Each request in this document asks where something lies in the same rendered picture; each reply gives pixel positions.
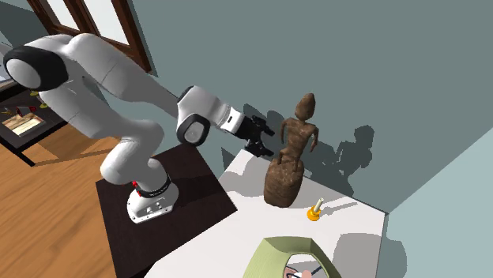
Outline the green lamp shade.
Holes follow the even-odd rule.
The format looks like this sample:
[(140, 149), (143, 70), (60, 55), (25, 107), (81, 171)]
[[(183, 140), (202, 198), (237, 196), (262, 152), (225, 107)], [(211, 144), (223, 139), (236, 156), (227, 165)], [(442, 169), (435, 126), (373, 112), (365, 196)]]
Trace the green lamp shade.
[(243, 278), (281, 278), (290, 257), (299, 254), (312, 256), (327, 278), (342, 278), (312, 238), (295, 236), (264, 238), (250, 259)]

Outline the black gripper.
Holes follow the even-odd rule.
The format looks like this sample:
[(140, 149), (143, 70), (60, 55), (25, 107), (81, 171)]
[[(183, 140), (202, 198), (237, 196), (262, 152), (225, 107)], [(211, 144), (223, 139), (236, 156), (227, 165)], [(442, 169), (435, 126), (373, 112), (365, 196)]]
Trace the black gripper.
[(261, 142), (261, 132), (271, 137), (275, 134), (263, 118), (259, 118), (256, 115), (252, 117), (244, 116), (235, 135), (240, 139), (248, 141), (245, 149), (254, 156), (272, 156), (273, 152), (267, 149)]

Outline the dark robot stand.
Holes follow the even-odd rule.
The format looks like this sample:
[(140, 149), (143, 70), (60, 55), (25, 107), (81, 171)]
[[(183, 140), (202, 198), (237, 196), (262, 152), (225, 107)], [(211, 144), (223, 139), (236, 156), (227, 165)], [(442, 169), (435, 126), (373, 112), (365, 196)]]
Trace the dark robot stand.
[(156, 261), (236, 211), (195, 147), (178, 145), (156, 159), (179, 189), (174, 208), (163, 216), (136, 224), (126, 210), (132, 185), (96, 183), (117, 278), (144, 278)]

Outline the brown framed window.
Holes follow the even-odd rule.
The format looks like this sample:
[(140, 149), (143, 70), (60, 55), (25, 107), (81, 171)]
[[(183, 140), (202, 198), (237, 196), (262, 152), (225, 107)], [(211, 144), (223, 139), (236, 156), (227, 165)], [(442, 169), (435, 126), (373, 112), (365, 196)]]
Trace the brown framed window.
[(130, 0), (27, 0), (50, 35), (92, 33), (152, 71)]

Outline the brown seated figure statue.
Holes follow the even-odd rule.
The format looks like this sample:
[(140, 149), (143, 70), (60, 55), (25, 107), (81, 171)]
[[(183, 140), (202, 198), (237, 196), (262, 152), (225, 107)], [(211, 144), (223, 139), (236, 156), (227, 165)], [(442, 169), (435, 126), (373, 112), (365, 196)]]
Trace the brown seated figure statue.
[(319, 129), (308, 122), (314, 116), (314, 93), (305, 94), (295, 107), (295, 117), (280, 124), (280, 140), (284, 147), (269, 164), (265, 175), (264, 201), (272, 206), (287, 208), (293, 204), (302, 185), (305, 167), (301, 156), (309, 139), (310, 152), (318, 144)]

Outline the yellow candle holder with candle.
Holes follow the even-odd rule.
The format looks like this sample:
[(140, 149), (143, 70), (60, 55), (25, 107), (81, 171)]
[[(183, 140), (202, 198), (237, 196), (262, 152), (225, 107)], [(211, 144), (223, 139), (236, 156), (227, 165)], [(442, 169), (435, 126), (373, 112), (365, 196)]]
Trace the yellow candle holder with candle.
[(307, 218), (311, 221), (318, 221), (320, 219), (321, 206), (324, 199), (320, 197), (315, 205), (307, 210)]

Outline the black low table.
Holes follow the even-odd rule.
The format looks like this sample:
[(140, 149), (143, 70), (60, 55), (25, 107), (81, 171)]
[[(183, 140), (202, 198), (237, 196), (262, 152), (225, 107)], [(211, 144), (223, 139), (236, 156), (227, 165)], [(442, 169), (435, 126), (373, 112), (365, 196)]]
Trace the black low table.
[[(36, 164), (23, 151), (67, 124), (49, 107), (40, 108), (40, 105), (41, 102), (35, 96), (31, 96), (31, 92), (21, 85), (13, 81), (0, 83), (0, 144), (31, 167)], [(22, 136), (16, 135), (2, 123), (10, 118), (6, 110), (15, 113), (17, 107), (36, 107), (34, 114), (39, 116), (43, 123), (34, 126)]]

